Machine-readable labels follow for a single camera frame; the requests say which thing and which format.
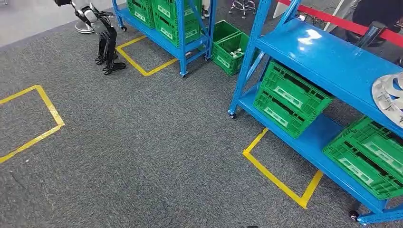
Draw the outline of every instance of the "gray carpet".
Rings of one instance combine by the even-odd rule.
[[[226,11],[217,20],[249,32],[252,16]],[[327,177],[305,210],[242,155],[263,126],[228,117],[236,77],[203,58],[187,78],[179,63],[104,76],[97,36],[73,25],[0,50],[0,97],[41,85],[66,124],[0,165],[1,228],[360,227],[347,216],[353,198]],[[130,28],[118,44],[139,36]],[[146,70],[170,59],[147,40],[125,50]],[[1,155],[55,125],[35,92],[0,110]],[[338,100],[326,113],[343,125],[359,116]],[[298,194],[316,172],[271,132],[252,154]]]

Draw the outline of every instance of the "shelf board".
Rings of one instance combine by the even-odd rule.
[[[154,41],[156,44],[164,48],[167,52],[169,52],[171,55],[173,55],[176,58],[180,58],[183,54],[180,52],[178,47],[175,47],[171,42],[169,42],[163,35],[161,35],[158,31],[155,29],[151,29],[144,25],[142,22],[138,21],[136,18],[134,18],[128,8],[124,8],[121,10],[118,10],[116,12],[119,16],[122,17],[123,20],[128,22],[131,26],[135,27],[137,30],[139,30],[141,33],[146,35],[149,39]],[[185,46],[185,53],[192,51],[199,47],[201,44],[206,43],[208,41],[208,37],[205,36],[204,34],[201,34],[200,38],[192,41]]]
[[[238,105],[301,154],[301,156],[320,169],[340,187],[366,205],[371,211],[374,213],[382,213],[386,201],[378,200],[322,152],[322,149],[337,136],[343,128],[329,117],[321,114],[299,138],[294,139],[253,107],[253,101],[258,86],[259,84],[253,86],[246,92],[238,100]]]
[[[371,94],[377,78],[402,68],[298,19],[258,38],[256,47],[403,137]]]

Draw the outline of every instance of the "yellow tape square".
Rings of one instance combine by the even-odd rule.
[[[155,74],[156,72],[158,72],[158,71],[164,69],[165,67],[171,65],[172,63],[178,61],[177,58],[173,58],[173,59],[169,60],[168,62],[162,64],[161,66],[158,66],[158,67],[156,67],[156,68],[154,68],[154,69],[152,69],[152,70],[146,72],[140,65],[138,65],[132,58],[130,58],[130,56],[128,56],[128,55],[123,51],[123,48],[124,48],[124,47],[129,46],[129,45],[131,45],[131,44],[133,44],[133,43],[135,43],[135,42],[137,42],[137,41],[140,41],[140,40],[142,40],[142,39],[144,39],[144,38],[146,38],[146,37],[147,37],[147,36],[141,36],[141,37],[136,38],[136,39],[134,39],[134,40],[131,40],[131,41],[127,42],[127,43],[124,43],[124,44],[122,44],[122,45],[119,45],[119,46],[116,48],[117,52],[119,52],[119,53],[120,53],[131,65],[133,65],[143,76],[150,76],[150,75],[153,75],[153,74]]]
[[[252,143],[243,151],[243,155],[256,167],[258,170],[263,173],[269,180],[271,180],[278,188],[280,188],[283,192],[285,192],[288,196],[290,196],[298,205],[302,208],[307,209],[307,204],[309,199],[312,197],[317,185],[320,182],[320,179],[323,176],[322,171],[318,170],[311,182],[309,183],[307,189],[305,190],[302,197],[293,192],[287,185],[282,183],[276,176],[274,176],[266,167],[264,167],[258,160],[256,160],[251,154],[250,151],[256,146],[256,144],[261,140],[261,138],[267,133],[268,129],[263,129],[262,133],[260,133]]]
[[[10,159],[11,157],[13,157],[14,155],[16,155],[17,153],[25,150],[26,148],[36,144],[37,142],[41,141],[42,139],[48,137],[49,135],[55,133],[56,131],[58,131],[62,126],[64,126],[64,122],[63,120],[60,118],[60,115],[58,114],[58,112],[56,111],[56,108],[53,106],[52,102],[49,100],[49,97],[46,95],[45,91],[43,90],[43,88],[40,85],[34,85],[31,86],[28,89],[24,89],[16,94],[13,94],[9,97],[6,97],[4,99],[0,100],[0,105],[14,99],[17,98],[21,95],[24,95],[32,90],[36,89],[40,98],[42,98],[43,102],[45,103],[46,107],[49,109],[50,113],[52,114],[53,118],[55,119],[56,123],[58,124],[56,127],[53,127],[52,129],[48,130],[47,132],[41,134],[40,136],[32,139],[31,141],[25,143],[24,145],[22,145],[21,147],[17,148],[16,150],[10,152],[9,154],[0,157],[0,164],[7,161],[8,159]]]

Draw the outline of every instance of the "robot leg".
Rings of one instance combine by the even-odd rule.
[[[114,71],[125,69],[125,63],[115,63],[115,47],[116,47],[116,30],[110,29],[110,37],[106,46],[106,67],[103,69],[104,75],[108,75]]]
[[[106,39],[103,39],[103,38],[101,38],[101,36],[99,36],[98,57],[95,59],[95,63],[97,65],[102,65],[106,61],[105,48],[106,48],[107,42],[108,41]]]

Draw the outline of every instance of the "blue metal shelf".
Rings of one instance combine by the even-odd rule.
[[[399,66],[298,19],[257,39],[256,47],[403,137],[371,94],[372,83],[402,72]]]
[[[271,0],[260,0],[228,113],[234,115],[238,106],[243,108],[369,208],[370,213],[358,217],[361,224],[403,219],[403,204],[386,209],[386,200],[378,200],[323,154],[322,149],[342,130],[341,126],[320,115],[298,139],[293,139],[253,107],[259,83],[244,93],[247,81],[267,54],[403,137],[403,129],[379,111],[371,95],[376,78],[403,69],[295,19],[300,2],[292,0],[274,31],[261,36]],[[252,63],[256,48],[261,53]]]
[[[348,191],[360,202],[376,213],[382,213],[386,201],[378,200],[361,184],[339,168],[332,160],[323,154],[322,149],[343,129],[329,117],[321,114],[297,139],[292,138],[275,123],[266,118],[259,110],[253,107],[253,101],[259,85],[253,86],[238,101],[240,107],[251,114],[255,119],[269,128],[285,143],[301,154],[310,163],[320,169],[326,176]]]
[[[177,0],[176,1],[177,4],[177,13],[178,15],[183,15],[183,0]],[[120,27],[123,26],[123,20],[126,21],[128,24],[130,24],[131,26],[135,27],[136,29],[138,29],[141,33],[143,33],[144,35],[146,35],[149,39],[151,39],[152,41],[154,41],[156,44],[158,44],[159,46],[161,46],[163,49],[165,49],[167,52],[169,52],[171,55],[173,55],[175,58],[179,59],[180,61],[180,65],[181,65],[181,71],[180,74],[182,76],[185,76],[187,74],[187,70],[186,70],[186,65],[190,62],[192,62],[193,60],[195,60],[197,57],[201,56],[202,54],[205,54],[206,58],[210,58],[211,57],[211,48],[212,48],[212,37],[213,37],[213,32],[214,32],[214,26],[211,26],[211,24],[214,23],[214,18],[215,18],[215,4],[216,4],[216,0],[212,0],[211,4],[210,4],[210,8],[213,10],[210,10],[211,15],[209,18],[209,28],[208,29],[208,34],[201,34],[200,38],[190,42],[188,44],[184,44],[184,21],[183,21],[183,16],[182,17],[178,17],[178,28],[179,28],[179,47],[175,47],[171,42],[169,42],[164,36],[162,36],[158,31],[156,31],[155,29],[151,29],[149,27],[147,27],[146,25],[144,25],[142,22],[140,22],[139,20],[137,20],[136,18],[134,18],[130,12],[128,8],[123,8],[123,9],[119,9],[116,0],[112,0],[112,4],[114,6],[115,9],[115,13],[116,13],[116,17],[117,17],[117,21]],[[201,24],[203,30],[207,31],[204,24],[202,23],[202,19],[200,17],[200,15],[196,15],[196,17],[199,20],[199,23]],[[186,59],[186,53],[192,50],[195,50],[196,48],[198,48],[200,45],[205,44],[206,48],[202,51],[200,51],[200,53],[192,56],[189,59]]]

